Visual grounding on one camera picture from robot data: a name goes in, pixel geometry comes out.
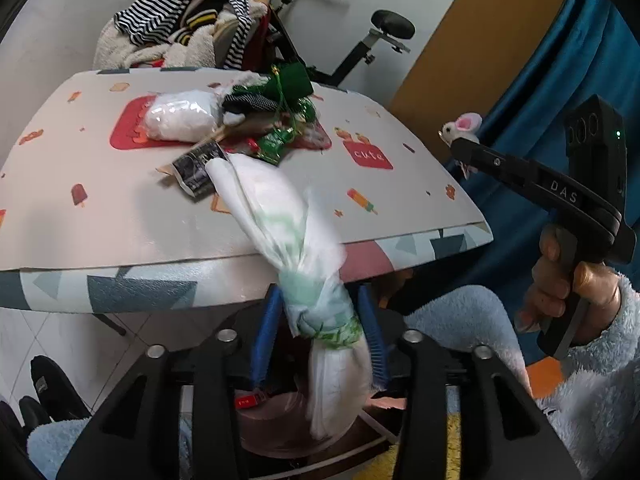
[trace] blue curtain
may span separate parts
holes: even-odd
[[[481,142],[566,173],[562,117],[592,94],[625,119],[626,222],[640,234],[640,46],[609,0],[565,1],[526,67],[484,119]],[[484,174],[463,187],[484,213],[495,241],[456,284],[487,286],[513,315],[532,282],[530,270],[540,256],[538,238],[548,215]],[[619,270],[639,289],[640,250]],[[534,335],[520,342],[528,363],[542,357]]]

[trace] tiled floor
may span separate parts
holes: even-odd
[[[201,343],[237,307],[110,314],[127,329],[122,337],[90,314],[49,314],[0,308],[0,397],[19,416],[18,400],[36,397],[30,362],[46,355],[68,375],[95,411],[142,352],[152,344],[169,350]]]

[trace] bike seat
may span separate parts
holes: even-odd
[[[414,24],[392,10],[377,10],[371,17],[371,23],[385,34],[400,40],[410,40],[415,34]]]

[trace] black and white striped clothing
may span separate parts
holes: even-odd
[[[129,9],[117,12],[113,17],[115,26],[129,36],[131,43],[165,42],[191,0],[136,0]],[[242,68],[244,44],[252,19],[249,16],[248,0],[228,0],[236,12],[238,30],[226,54],[224,68]]]
[[[280,106],[260,94],[229,94],[222,101],[225,112],[250,114],[251,112],[277,112]]]

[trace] light blue fleece clothing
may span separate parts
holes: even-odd
[[[585,479],[607,463],[640,408],[640,295],[624,276],[620,293],[622,304],[611,326],[588,345],[570,349],[561,363],[567,380],[538,401]],[[484,287],[454,290],[405,321],[448,348],[468,351],[487,344],[516,377],[526,375],[508,315]]]
[[[44,478],[56,480],[60,466],[89,420],[84,418],[52,422],[38,426],[31,432],[27,441],[27,453]],[[180,480],[191,480],[191,415],[187,413],[180,416],[178,452]]]

